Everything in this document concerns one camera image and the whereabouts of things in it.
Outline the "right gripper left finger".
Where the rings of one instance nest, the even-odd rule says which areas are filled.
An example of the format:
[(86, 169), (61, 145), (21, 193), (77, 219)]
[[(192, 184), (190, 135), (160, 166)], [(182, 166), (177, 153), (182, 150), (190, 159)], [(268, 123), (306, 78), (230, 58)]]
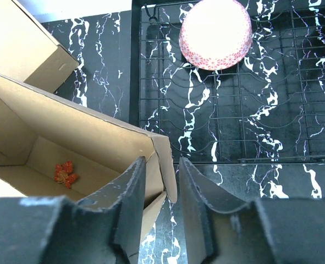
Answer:
[(0, 197), (0, 263), (137, 263), (146, 160), (73, 202)]

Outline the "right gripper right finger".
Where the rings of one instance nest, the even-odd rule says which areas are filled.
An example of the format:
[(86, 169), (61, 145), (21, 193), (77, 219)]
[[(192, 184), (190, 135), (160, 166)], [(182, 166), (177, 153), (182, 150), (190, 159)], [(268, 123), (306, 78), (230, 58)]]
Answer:
[(325, 263), (325, 198), (244, 201), (179, 161), (188, 263)]

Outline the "small orange red toy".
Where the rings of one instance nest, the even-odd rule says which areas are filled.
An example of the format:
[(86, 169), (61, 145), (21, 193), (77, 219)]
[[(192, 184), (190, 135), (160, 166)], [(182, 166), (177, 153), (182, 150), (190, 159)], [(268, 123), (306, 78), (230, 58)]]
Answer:
[(71, 189), (72, 184), (79, 179), (79, 176), (73, 171), (72, 161), (67, 161), (63, 164), (57, 163), (55, 166), (54, 181)]

